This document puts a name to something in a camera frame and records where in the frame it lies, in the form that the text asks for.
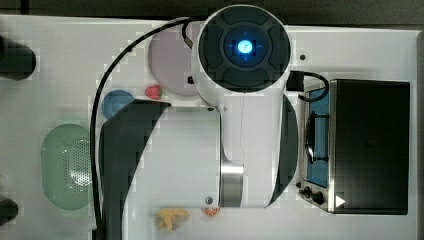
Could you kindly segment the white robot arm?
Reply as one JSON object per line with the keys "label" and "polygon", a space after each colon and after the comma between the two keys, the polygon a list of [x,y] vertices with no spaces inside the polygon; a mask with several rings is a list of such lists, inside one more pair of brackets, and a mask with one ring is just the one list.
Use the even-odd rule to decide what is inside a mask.
{"label": "white robot arm", "polygon": [[105,240],[148,240],[181,208],[267,208],[298,160],[295,109],[286,92],[290,39],[282,22],[250,5],[213,13],[193,38],[190,107],[135,99],[99,139]]}

